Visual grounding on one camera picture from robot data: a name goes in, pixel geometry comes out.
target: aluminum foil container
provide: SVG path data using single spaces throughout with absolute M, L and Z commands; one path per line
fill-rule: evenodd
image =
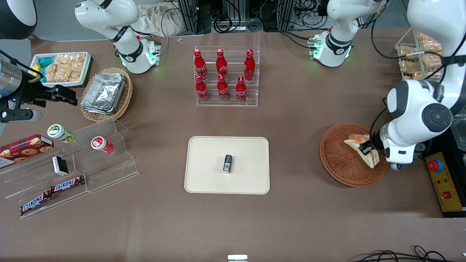
M 92 80 L 81 101 L 84 110 L 98 114 L 113 114 L 124 88 L 121 74 L 100 73 Z

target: red button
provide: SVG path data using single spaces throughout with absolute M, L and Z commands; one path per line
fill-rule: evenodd
M 439 165 L 439 163 L 437 161 L 432 160 L 427 164 L 427 167 L 431 171 L 437 171 L 440 168 L 440 165 Z

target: clear acrylic bottle rack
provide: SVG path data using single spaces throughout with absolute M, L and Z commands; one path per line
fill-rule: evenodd
M 198 106 L 248 106 L 255 107 L 259 105 L 259 64 L 260 64 L 260 50 L 259 47 L 203 47 L 196 46 L 195 49 L 201 51 L 202 57 L 207 65 L 207 79 L 204 80 L 209 93 L 209 101 L 201 102 L 196 93 L 196 104 Z M 227 102 L 220 101 L 219 93 L 217 90 L 218 74 L 215 62 L 217 61 L 217 50 L 222 49 L 224 57 L 228 62 L 228 93 L 230 100 Z M 246 59 L 246 51 L 252 49 L 254 52 L 254 61 L 256 68 L 252 81 L 245 81 L 247 86 L 247 100 L 245 102 L 238 102 L 236 100 L 236 84 L 239 76 L 244 76 L 244 60 Z M 197 75 L 196 67 L 194 67 L 194 76 Z M 196 82 L 193 78 L 193 89 Z
M 119 121 L 110 119 L 73 132 L 75 140 L 72 143 L 66 144 L 54 140 L 55 151 L 51 151 L 46 156 L 39 157 L 41 156 L 39 155 L 39 158 L 32 158 L 24 165 L 1 174 L 5 179 L 5 197 L 18 199 L 16 212 L 20 215 L 19 207 L 50 190 L 51 186 L 80 175 L 85 177 L 85 184 L 59 191 L 21 216 L 21 218 L 29 218 L 138 175 L 134 157 L 127 152 L 122 136 L 127 130 Z M 102 136 L 113 144 L 114 150 L 111 154 L 92 149 L 90 142 L 96 136 Z M 60 176 L 54 172 L 53 156 L 60 156 L 66 160 L 69 175 Z

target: gray floor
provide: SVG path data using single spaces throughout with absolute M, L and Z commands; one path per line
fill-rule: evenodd
M 35 34 L 45 40 L 75 41 L 105 39 L 101 34 L 84 28 L 76 20 L 74 6 L 82 0 L 37 0 L 37 28 Z M 134 0 L 136 4 L 161 0 Z M 401 1 L 390 3 L 384 14 L 377 20 L 377 28 L 407 26 Z M 0 40 L 0 49 L 20 62 L 28 64 L 31 59 L 29 40 Z

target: beige tray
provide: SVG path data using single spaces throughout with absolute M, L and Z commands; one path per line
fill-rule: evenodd
M 233 157 L 229 174 L 225 155 Z M 190 193 L 258 194 L 270 189 L 268 141 L 261 137 L 192 137 L 186 159 Z

